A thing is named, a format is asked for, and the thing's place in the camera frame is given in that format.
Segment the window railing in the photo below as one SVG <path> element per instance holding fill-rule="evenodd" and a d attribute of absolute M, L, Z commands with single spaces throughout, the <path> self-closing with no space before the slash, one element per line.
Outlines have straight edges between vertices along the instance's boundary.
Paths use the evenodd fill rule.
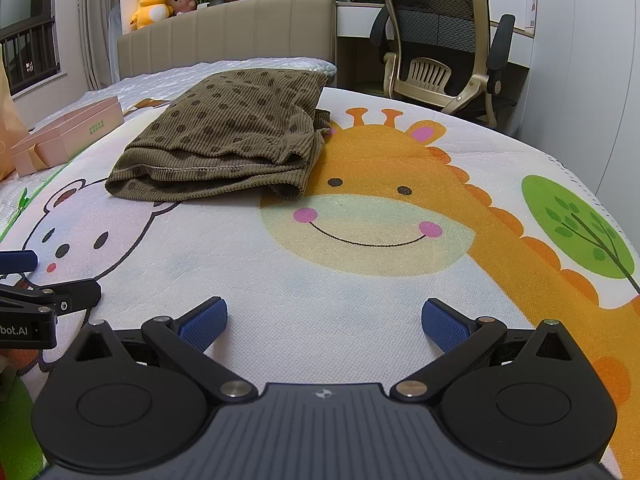
<path fill-rule="evenodd" d="M 30 18 L 0 34 L 2 62 L 15 94 L 59 72 L 53 48 L 53 18 Z"/>

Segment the mattress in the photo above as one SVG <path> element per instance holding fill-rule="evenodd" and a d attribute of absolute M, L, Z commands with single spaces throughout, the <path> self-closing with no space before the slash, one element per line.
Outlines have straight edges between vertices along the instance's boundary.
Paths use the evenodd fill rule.
<path fill-rule="evenodd" d="M 40 263 L 0 283 L 97 278 L 91 316 L 114 329 L 220 296 L 229 323 L 206 354 L 259 390 L 388 389 L 441 355 L 420 323 L 427 298 L 510 328 L 559 319 L 618 409 L 604 462 L 638 478 L 640 258 L 596 197 L 553 157 L 458 118 L 334 88 L 318 106 L 332 130 L 296 202 L 260 189 L 181 203 L 108 195 L 118 156 L 162 110 L 140 113 L 20 215 L 0 249 L 34 250 Z M 57 348 L 13 354 L 8 409 L 20 410 L 0 434 L 27 433 L 28 407 L 81 322 L 60 317 Z M 42 457 L 27 441 L 0 442 L 0 462 L 36 472 Z"/>
<path fill-rule="evenodd" d="M 112 96 L 118 97 L 122 105 L 122 110 L 131 108 L 143 98 L 158 100 L 175 99 L 185 90 L 211 74 L 240 68 L 290 68 L 296 70 L 311 70 L 324 73 L 330 81 L 334 80 L 337 70 L 334 65 L 327 61 L 309 57 L 218 61 L 216 63 L 198 63 L 197 65 L 186 68 L 172 68 L 165 72 L 123 79 L 107 88 L 86 92 L 78 101 L 71 103 L 69 106 L 41 120 L 35 125 L 34 129 L 37 130 L 68 112 Z M 139 113 L 140 112 L 134 112 L 129 114 L 125 120 L 129 121 Z M 24 177 L 18 177 L 14 172 L 0 182 L 0 236 L 15 217 L 18 202 L 24 189 L 27 189 L 27 196 L 32 197 L 40 187 L 60 169 L 61 168 L 50 168 L 49 170 L 39 171 Z"/>

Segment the pink gift box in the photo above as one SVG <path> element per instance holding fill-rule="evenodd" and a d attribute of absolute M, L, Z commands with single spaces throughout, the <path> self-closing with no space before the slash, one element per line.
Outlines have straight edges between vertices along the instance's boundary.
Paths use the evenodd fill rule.
<path fill-rule="evenodd" d="M 64 114 L 11 148 L 15 169 L 25 176 L 65 164 L 123 122 L 117 97 Z"/>

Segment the bear eye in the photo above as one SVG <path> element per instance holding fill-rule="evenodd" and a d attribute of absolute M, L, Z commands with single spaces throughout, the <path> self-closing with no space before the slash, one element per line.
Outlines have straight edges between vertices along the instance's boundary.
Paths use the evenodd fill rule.
<path fill-rule="evenodd" d="M 100 249 L 104 245 L 104 243 L 107 241 L 108 237 L 109 237 L 108 231 L 105 231 L 100 236 L 98 236 L 98 239 L 95 241 L 95 244 L 94 244 L 94 249 Z"/>
<path fill-rule="evenodd" d="M 44 235 L 44 238 L 42 239 L 42 243 L 46 242 L 47 240 L 49 240 L 49 238 L 51 238 L 51 235 L 53 234 L 53 231 L 55 231 L 56 228 L 54 227 L 51 231 L 49 231 L 47 234 Z"/>
<path fill-rule="evenodd" d="M 62 258 L 69 252 L 69 244 L 62 244 L 56 249 L 56 258 Z"/>

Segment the upholstered headboard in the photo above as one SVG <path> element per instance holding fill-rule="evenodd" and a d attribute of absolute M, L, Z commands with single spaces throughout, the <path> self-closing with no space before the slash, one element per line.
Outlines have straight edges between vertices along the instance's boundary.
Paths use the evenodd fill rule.
<path fill-rule="evenodd" d="M 335 62 L 335 19 L 335 0 L 242 0 L 187 12 L 120 37 L 120 78 L 252 57 Z"/>

